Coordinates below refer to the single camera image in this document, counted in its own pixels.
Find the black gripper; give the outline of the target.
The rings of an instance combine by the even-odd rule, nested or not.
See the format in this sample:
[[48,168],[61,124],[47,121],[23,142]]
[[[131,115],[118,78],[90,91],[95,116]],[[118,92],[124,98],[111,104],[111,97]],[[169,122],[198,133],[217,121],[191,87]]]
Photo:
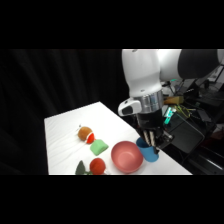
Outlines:
[[158,149],[164,149],[174,140],[174,136],[165,130],[161,111],[137,114],[135,130],[148,146],[151,142],[154,153],[157,155]]

